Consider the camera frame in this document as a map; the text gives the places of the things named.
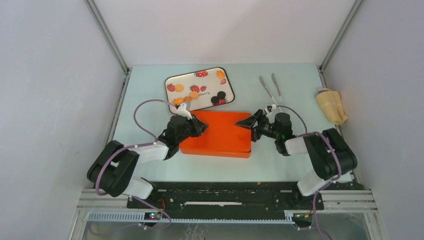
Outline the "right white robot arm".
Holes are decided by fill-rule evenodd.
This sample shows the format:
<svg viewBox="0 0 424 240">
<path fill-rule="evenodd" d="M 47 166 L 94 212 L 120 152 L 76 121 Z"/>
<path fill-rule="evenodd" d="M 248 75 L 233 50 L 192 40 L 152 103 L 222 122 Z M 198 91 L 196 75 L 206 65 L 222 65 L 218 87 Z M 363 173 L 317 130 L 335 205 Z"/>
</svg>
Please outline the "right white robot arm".
<svg viewBox="0 0 424 240">
<path fill-rule="evenodd" d="M 250 130 L 252 142 L 263 136 L 273 139 L 277 152 L 285 157 L 308 155 L 312 170 L 296 183 L 290 196 L 295 208 L 304 209 L 310 204 L 312 195 L 354 170 L 357 158 L 335 128 L 294 135 L 291 116 L 286 112 L 275 112 L 282 108 L 283 105 L 275 101 L 236 122 L 236 126 Z"/>
</svg>

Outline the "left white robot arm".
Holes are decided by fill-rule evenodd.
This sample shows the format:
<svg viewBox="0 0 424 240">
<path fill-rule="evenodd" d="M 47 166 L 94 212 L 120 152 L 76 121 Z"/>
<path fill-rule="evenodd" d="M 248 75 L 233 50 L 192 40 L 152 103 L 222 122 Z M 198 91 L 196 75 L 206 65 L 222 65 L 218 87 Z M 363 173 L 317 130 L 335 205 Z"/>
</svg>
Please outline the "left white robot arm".
<svg viewBox="0 0 424 240">
<path fill-rule="evenodd" d="M 152 183 L 135 173 L 136 167 L 172 158 L 182 142 L 202 136 L 207 128 L 208 125 L 194 114 L 189 118 L 174 115 L 154 142 L 124 145 L 112 140 L 90 166 L 86 177 L 101 196 L 137 197 L 145 208 L 153 208 L 158 202 L 158 194 Z"/>
</svg>

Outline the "round tan biscuit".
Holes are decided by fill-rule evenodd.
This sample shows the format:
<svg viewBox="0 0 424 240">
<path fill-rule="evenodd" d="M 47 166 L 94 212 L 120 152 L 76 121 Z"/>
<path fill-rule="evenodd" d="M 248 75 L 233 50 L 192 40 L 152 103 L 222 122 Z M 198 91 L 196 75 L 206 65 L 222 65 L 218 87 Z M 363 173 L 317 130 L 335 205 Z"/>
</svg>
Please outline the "round tan biscuit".
<svg viewBox="0 0 424 240">
<path fill-rule="evenodd" d="M 199 92 L 198 91 L 191 91 L 189 96 L 191 99 L 197 99 L 199 97 Z"/>
<path fill-rule="evenodd" d="M 184 90 L 184 86 L 182 84 L 176 84 L 175 85 L 175 90 L 177 92 L 182 92 Z"/>
<path fill-rule="evenodd" d="M 184 97 L 183 101 L 184 102 L 191 103 L 192 102 L 192 98 L 190 96 L 186 96 L 186 97 Z"/>
</svg>

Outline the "beige cloth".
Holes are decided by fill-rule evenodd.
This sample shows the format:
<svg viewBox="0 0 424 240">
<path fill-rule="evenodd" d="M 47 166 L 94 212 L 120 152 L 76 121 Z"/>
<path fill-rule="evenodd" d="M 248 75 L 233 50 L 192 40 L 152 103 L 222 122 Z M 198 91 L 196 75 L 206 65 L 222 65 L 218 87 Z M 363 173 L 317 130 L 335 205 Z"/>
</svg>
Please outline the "beige cloth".
<svg viewBox="0 0 424 240">
<path fill-rule="evenodd" d="M 348 119 L 338 91 L 330 88 L 318 88 L 315 99 L 323 114 L 332 124 L 341 126 Z"/>
</svg>

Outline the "black sandwich cookie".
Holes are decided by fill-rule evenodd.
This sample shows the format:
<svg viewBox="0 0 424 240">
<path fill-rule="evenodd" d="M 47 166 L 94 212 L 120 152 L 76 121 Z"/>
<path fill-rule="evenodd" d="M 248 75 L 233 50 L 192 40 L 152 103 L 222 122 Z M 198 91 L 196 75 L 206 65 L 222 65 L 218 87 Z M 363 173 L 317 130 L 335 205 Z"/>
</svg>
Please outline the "black sandwich cookie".
<svg viewBox="0 0 424 240">
<path fill-rule="evenodd" d="M 219 98 L 218 96 L 213 96 L 213 97 L 210 99 L 210 101 L 211 101 L 211 103 L 212 103 L 213 105 L 217 105 L 217 104 L 219 104 L 219 103 L 220 103 L 220 98 Z"/>
<path fill-rule="evenodd" d="M 226 98 L 226 93 L 225 93 L 224 91 L 219 91 L 219 92 L 217 93 L 217 97 L 218 97 L 219 99 L 225 99 L 225 98 Z"/>
</svg>

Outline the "strawberry print serving tray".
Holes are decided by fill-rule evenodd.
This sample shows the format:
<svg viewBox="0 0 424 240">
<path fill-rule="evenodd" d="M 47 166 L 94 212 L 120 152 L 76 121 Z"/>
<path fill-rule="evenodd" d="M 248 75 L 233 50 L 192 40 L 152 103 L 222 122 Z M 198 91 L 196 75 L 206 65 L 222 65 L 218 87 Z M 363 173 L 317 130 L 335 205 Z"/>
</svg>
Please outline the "strawberry print serving tray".
<svg viewBox="0 0 424 240">
<path fill-rule="evenodd" d="M 217 71 L 223 71 L 225 78 L 219 78 L 216 75 Z M 184 90 L 177 92 L 175 85 L 182 84 Z M 236 98 L 233 87 L 230 83 L 230 79 L 225 69 L 222 67 L 214 67 L 195 72 L 175 75 L 167 78 L 164 81 L 166 98 L 172 103 L 174 99 L 184 98 L 189 96 L 190 92 L 199 92 L 197 99 L 192 99 L 191 102 L 187 102 L 191 111 L 203 110 L 219 105 L 225 105 L 233 102 Z M 226 93 L 225 99 L 220 99 L 219 104 L 213 105 L 211 98 L 217 96 L 217 93 L 223 91 Z M 176 104 L 172 103 L 173 106 L 169 107 L 169 111 L 173 114 L 176 113 Z"/>
</svg>

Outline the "orange box lid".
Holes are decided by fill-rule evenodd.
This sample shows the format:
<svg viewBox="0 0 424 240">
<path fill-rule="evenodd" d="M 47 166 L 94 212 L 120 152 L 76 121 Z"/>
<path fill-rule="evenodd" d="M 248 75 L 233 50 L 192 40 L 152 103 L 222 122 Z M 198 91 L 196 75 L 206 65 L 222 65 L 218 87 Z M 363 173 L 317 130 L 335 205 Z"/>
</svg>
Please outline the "orange box lid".
<svg viewBox="0 0 424 240">
<path fill-rule="evenodd" d="M 189 137 L 179 148 L 183 154 L 214 157 L 244 158 L 251 156 L 251 131 L 236 123 L 251 116 L 249 112 L 193 111 L 207 124 L 202 136 Z"/>
</svg>

